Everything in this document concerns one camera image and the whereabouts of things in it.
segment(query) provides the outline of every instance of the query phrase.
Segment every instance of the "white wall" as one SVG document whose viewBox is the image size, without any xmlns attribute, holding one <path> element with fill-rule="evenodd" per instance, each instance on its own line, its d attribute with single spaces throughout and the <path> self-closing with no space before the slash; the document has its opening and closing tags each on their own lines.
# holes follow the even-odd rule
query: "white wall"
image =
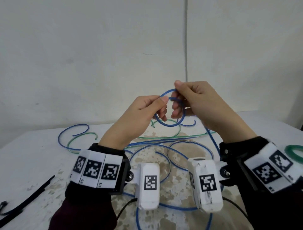
<svg viewBox="0 0 303 230">
<path fill-rule="evenodd" d="M 183 0 L 1 1 L 0 147 L 25 130 L 114 121 L 173 88 L 183 29 Z"/>
<path fill-rule="evenodd" d="M 188 0 L 189 80 L 298 127 L 302 25 L 300 0 Z M 136 96 L 171 89 L 185 80 L 183 38 L 184 0 L 0 1 L 0 147 L 114 121 Z"/>
<path fill-rule="evenodd" d="M 236 111 L 303 123 L 303 1 L 189 0 L 188 77 Z"/>
</svg>

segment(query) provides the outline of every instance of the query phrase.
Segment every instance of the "worn table surface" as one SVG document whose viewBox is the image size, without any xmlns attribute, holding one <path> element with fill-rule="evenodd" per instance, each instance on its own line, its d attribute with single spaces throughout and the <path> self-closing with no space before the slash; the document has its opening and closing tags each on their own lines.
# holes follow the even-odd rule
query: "worn table surface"
<svg viewBox="0 0 303 230">
<path fill-rule="evenodd" d="M 260 115 L 257 111 L 240 112 L 240 116 L 253 128 L 253 130 L 265 138 L 271 139 L 283 150 L 289 144 L 303 144 L 303 132 L 282 122 L 269 119 Z M 195 117 L 188 117 L 185 124 L 192 124 Z M 98 134 L 98 139 L 94 135 L 85 135 L 75 140 L 71 147 L 88 148 L 93 142 L 100 140 L 101 136 L 111 126 L 111 124 L 93 125 L 90 131 Z M 68 130 L 62 136 L 62 143 L 66 144 L 73 134 L 83 132 L 85 127 L 75 127 Z M 69 182 L 68 176 L 75 163 L 77 155 L 68 152 L 57 143 L 58 134 L 64 129 L 49 129 L 27 132 L 0 150 L 0 201 L 7 200 L 8 206 L 4 211 L 8 211 L 38 189 L 52 175 L 55 178 L 38 198 L 30 203 L 22 214 L 8 223 L 3 229 L 47 229 L 50 218 L 60 207 L 64 200 L 64 192 Z M 177 133 L 178 127 L 164 127 L 155 124 L 155 128 L 149 127 L 143 136 L 172 136 Z M 194 135 L 205 133 L 205 129 L 198 121 L 194 127 L 182 127 L 180 135 Z M 218 134 L 214 134 L 217 143 L 222 140 Z M 215 160 L 219 160 L 218 153 L 209 137 L 194 139 L 209 147 L 215 155 Z M 210 158 L 202 148 L 187 143 L 180 143 L 174 146 L 188 157 L 205 156 Z M 164 152 L 159 147 L 147 148 L 131 162 L 132 167 L 136 167 L 139 162 L 153 162 L 160 165 L 160 175 L 163 178 L 169 169 L 168 162 L 164 157 L 155 154 L 155 150 Z M 185 159 L 171 153 L 171 156 L 186 166 Z M 132 185 L 127 185 L 125 191 L 134 193 Z M 232 199 L 244 208 L 241 196 L 237 188 L 224 188 L 223 195 Z M 112 204 L 116 213 L 130 200 L 130 197 L 121 195 L 113 196 Z M 191 188 L 188 181 L 187 172 L 172 167 L 168 179 L 160 185 L 160 202 L 180 206 L 194 207 L 191 196 Z M 204 229 L 208 221 L 208 214 L 200 211 L 182 212 L 160 207 L 152 211 L 139 212 L 140 225 L 142 229 Z M 136 229 L 135 223 L 135 203 L 129 205 L 122 213 L 116 229 Z M 223 209 L 214 214 L 211 229 L 252 229 L 242 213 L 231 204 L 224 202 Z"/>
</svg>

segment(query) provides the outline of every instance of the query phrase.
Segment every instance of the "person's left thumb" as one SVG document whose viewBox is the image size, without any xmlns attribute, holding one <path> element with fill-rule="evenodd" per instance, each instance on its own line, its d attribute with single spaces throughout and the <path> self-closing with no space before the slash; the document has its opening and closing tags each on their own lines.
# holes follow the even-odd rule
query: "person's left thumb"
<svg viewBox="0 0 303 230">
<path fill-rule="evenodd" d="M 144 110 L 149 114 L 155 114 L 159 109 L 165 106 L 168 103 L 168 96 L 159 97 L 157 100 L 154 100 L 148 107 Z"/>
</svg>

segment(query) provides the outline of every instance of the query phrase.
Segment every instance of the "person's left hand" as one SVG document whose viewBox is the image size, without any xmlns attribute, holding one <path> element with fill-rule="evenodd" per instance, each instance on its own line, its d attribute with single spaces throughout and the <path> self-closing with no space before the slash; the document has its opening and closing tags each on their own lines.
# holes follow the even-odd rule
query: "person's left hand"
<svg viewBox="0 0 303 230">
<path fill-rule="evenodd" d="M 119 120 L 101 138 L 99 145 L 124 149 L 133 139 L 142 135 L 157 113 L 166 121 L 167 96 L 140 96 L 129 106 Z"/>
</svg>

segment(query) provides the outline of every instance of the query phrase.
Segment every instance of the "wrist-mounted device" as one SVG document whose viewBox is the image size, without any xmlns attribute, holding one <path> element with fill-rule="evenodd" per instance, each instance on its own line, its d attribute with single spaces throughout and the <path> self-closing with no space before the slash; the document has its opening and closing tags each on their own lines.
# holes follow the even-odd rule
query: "wrist-mounted device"
<svg viewBox="0 0 303 230">
<path fill-rule="evenodd" d="M 271 142 L 254 156 L 243 154 L 232 161 L 226 158 L 224 160 L 226 162 L 214 162 L 202 157 L 188 159 L 188 173 L 198 209 L 209 213 L 222 209 L 220 182 L 224 184 L 224 181 L 233 178 L 232 172 L 229 172 L 230 167 L 237 167 L 241 178 L 248 181 L 258 192 L 275 193 L 291 186 L 302 189 L 303 169 Z"/>
<path fill-rule="evenodd" d="M 136 184 L 137 207 L 155 209 L 160 202 L 160 167 L 154 163 L 139 163 L 131 169 L 128 158 L 91 150 L 81 150 L 70 174 L 70 180 L 84 186 L 101 189 L 110 195 L 121 195 L 125 183 Z"/>
</svg>

